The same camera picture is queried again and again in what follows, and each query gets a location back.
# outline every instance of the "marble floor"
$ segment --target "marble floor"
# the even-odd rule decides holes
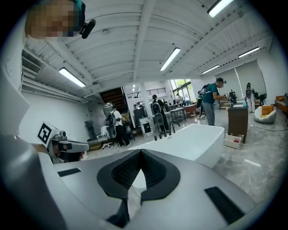
[[[221,126],[228,131],[228,111],[216,110],[216,126]],[[277,111],[274,124],[259,124],[253,120],[253,114],[249,114],[246,143],[240,149],[224,146],[221,159],[213,168],[215,172],[227,178],[253,198],[255,203],[260,203],[267,196],[273,194],[281,183],[282,176],[286,173],[288,163],[288,131],[285,115]],[[197,120],[196,117],[182,121],[181,127],[176,127],[176,132],[189,124],[207,124],[206,119]],[[154,140],[154,137],[136,137],[128,147],[112,146],[104,150],[89,153],[86,160],[117,154]],[[133,188],[129,191],[130,215],[133,217],[140,203]]]

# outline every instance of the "gray pants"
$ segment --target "gray pants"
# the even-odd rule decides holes
[[[207,102],[202,102],[202,106],[206,113],[208,125],[214,126],[215,125],[215,113],[214,113],[214,106],[213,104],[209,104]]]

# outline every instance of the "black faucet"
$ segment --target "black faucet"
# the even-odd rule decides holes
[[[173,123],[178,124],[178,126],[180,127],[180,124],[177,121],[175,121],[175,120],[171,121],[170,124],[169,124],[169,130],[170,130],[169,131],[169,136],[172,135],[171,134],[171,124],[172,124],[172,127],[173,127],[173,132],[175,133],[175,129],[174,129]]]

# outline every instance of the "air conditioning vent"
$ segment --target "air conditioning vent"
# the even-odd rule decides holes
[[[22,56],[22,67],[23,70],[26,72],[29,72],[33,75],[37,75],[41,68],[37,65],[35,65],[33,62],[29,61],[27,58]]]

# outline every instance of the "plastic bin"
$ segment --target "plastic bin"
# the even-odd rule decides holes
[[[241,142],[241,137],[234,137],[231,135],[227,135],[227,137],[225,138],[224,145],[231,147],[231,148],[239,149],[240,142]]]

